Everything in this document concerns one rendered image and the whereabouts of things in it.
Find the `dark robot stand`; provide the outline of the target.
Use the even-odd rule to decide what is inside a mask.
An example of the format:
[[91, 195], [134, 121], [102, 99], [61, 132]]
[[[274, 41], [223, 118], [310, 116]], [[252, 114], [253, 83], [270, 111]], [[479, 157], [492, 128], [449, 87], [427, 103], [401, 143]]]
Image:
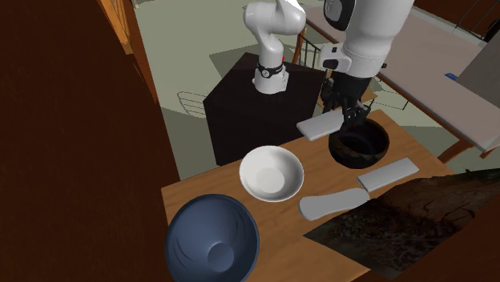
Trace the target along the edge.
[[243, 54], [204, 99], [212, 149], [219, 166], [242, 159], [252, 149], [302, 136], [296, 124], [313, 116], [325, 72], [285, 63], [287, 89], [274, 95], [256, 90], [258, 56]]

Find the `dark brown bowl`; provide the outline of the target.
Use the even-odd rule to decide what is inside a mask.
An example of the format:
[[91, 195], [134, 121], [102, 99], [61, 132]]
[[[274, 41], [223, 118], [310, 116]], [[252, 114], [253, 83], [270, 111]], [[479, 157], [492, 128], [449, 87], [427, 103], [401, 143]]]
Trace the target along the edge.
[[347, 131], [329, 135], [330, 155], [339, 164], [351, 169], [364, 169], [380, 161], [389, 149], [389, 134], [372, 119]]

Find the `long grey-topped table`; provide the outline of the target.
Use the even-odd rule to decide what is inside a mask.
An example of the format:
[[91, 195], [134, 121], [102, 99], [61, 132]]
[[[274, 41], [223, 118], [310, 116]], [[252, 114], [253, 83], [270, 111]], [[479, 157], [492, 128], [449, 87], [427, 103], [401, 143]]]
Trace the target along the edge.
[[[327, 23], [323, 5], [304, 6], [307, 23], [329, 40], [326, 45], [343, 42], [345, 32]], [[440, 154], [443, 163], [471, 147], [483, 157], [500, 147], [500, 108], [444, 76], [463, 71], [478, 52], [474, 44], [409, 12], [375, 75], [458, 138]]]

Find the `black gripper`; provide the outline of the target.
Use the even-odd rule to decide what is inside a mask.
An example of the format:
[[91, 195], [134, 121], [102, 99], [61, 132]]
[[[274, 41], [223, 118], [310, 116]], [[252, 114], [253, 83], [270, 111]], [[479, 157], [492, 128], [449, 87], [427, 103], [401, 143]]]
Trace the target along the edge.
[[323, 113], [342, 107], [343, 126], [357, 126], [365, 122], [370, 105], [360, 101], [371, 78], [358, 78], [345, 73], [334, 72], [326, 78], [321, 88]]

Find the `white flat rounded paddle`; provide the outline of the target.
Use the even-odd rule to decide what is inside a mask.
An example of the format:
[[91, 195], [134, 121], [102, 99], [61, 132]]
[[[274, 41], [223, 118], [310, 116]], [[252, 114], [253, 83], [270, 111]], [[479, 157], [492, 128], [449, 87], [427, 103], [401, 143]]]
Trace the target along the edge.
[[369, 200], [365, 189], [350, 188], [328, 195], [303, 197], [299, 202], [299, 212], [306, 220], [314, 221], [335, 212], [354, 209]]

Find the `white bowl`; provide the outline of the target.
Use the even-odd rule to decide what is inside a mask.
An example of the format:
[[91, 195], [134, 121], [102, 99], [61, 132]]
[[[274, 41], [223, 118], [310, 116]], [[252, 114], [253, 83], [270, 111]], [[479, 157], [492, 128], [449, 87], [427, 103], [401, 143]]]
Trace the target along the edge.
[[291, 199], [302, 187], [304, 168], [289, 150], [278, 146], [261, 146], [242, 158], [240, 182], [254, 198], [269, 203]]

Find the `white flat rectangular slab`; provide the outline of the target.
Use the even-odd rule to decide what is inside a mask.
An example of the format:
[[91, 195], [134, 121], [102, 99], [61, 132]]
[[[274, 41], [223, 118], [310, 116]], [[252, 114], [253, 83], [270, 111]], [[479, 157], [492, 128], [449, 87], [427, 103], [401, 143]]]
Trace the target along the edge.
[[357, 182], [367, 192], [371, 192], [417, 172], [419, 172], [419, 168], [409, 158], [404, 158], [359, 175]]
[[301, 121], [296, 127], [306, 139], [314, 141], [339, 131], [343, 122], [342, 110], [335, 110]]

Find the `wooden table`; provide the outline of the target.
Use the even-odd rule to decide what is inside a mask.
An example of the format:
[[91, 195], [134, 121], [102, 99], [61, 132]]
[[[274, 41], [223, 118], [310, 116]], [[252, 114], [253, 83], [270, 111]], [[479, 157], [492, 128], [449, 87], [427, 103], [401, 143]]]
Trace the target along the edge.
[[329, 154], [326, 137], [300, 138], [283, 146], [301, 161], [304, 182], [300, 191], [284, 202], [267, 203], [253, 198], [240, 183], [238, 162], [163, 187], [168, 218], [190, 199], [203, 194], [225, 194], [238, 199], [252, 214], [260, 233], [260, 252], [247, 282], [351, 282], [364, 275], [363, 265], [305, 238], [305, 233], [328, 221], [328, 216], [306, 220], [299, 201], [310, 195], [327, 195], [358, 187], [360, 170], [341, 166]]

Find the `wooden door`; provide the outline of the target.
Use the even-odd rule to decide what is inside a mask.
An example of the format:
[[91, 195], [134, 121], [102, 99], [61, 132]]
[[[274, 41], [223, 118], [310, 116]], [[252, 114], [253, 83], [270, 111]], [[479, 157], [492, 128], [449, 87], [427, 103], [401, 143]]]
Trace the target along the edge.
[[141, 79], [147, 84], [155, 103], [159, 103], [157, 90], [147, 59], [135, 9], [138, 0], [96, 0], [111, 24], [125, 54], [133, 62]]

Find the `dark patterned mat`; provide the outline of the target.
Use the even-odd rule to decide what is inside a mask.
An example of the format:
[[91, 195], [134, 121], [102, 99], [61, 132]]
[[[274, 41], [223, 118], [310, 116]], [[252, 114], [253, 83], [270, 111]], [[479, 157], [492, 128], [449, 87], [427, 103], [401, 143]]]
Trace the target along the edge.
[[461, 231], [497, 195], [500, 168], [412, 179], [305, 236], [393, 279]]

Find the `grey box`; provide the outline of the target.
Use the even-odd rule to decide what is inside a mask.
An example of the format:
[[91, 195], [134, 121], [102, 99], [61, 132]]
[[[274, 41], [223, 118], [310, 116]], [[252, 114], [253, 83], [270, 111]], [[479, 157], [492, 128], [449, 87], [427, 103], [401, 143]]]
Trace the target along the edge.
[[457, 83], [500, 107], [500, 35], [482, 48]]

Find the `dark brown wooden furniture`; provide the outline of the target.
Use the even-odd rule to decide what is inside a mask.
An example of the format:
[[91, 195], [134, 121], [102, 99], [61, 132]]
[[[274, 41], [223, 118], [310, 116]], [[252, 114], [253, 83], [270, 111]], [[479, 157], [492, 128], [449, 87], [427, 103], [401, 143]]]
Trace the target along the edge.
[[500, 196], [394, 280], [369, 271], [353, 282], [500, 282]]
[[172, 282], [178, 178], [97, 0], [0, 0], [0, 282]]

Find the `dark blue bowl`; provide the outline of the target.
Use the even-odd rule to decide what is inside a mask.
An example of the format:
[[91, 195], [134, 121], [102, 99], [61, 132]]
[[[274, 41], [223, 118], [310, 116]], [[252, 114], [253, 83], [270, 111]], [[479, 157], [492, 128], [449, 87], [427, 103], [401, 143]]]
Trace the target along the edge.
[[245, 282], [260, 251], [256, 221], [238, 200], [197, 196], [169, 224], [164, 243], [174, 282]]

